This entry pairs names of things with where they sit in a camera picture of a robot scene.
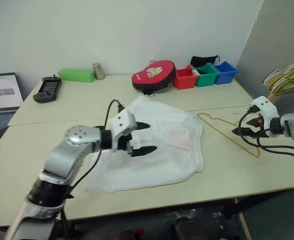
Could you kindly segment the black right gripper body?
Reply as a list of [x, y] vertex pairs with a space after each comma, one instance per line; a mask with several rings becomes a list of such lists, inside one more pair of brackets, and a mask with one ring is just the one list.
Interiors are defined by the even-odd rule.
[[258, 137], [258, 134], [264, 130], [264, 118], [262, 115], [259, 115], [256, 118], [253, 119], [257, 119], [258, 120], [258, 126], [254, 126], [255, 128], [258, 128], [258, 131], [254, 133], [254, 136], [252, 136], [252, 139], [256, 139]]

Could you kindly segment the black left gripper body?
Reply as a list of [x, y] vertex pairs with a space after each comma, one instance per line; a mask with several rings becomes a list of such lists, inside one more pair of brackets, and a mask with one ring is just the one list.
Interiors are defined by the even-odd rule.
[[132, 135], [128, 134], [128, 135], [122, 135], [119, 139], [118, 139], [118, 143], [117, 143], [117, 150], [122, 150], [127, 152], [128, 155], [132, 156], [134, 153], [134, 148], [132, 147], [130, 141], [132, 140]]

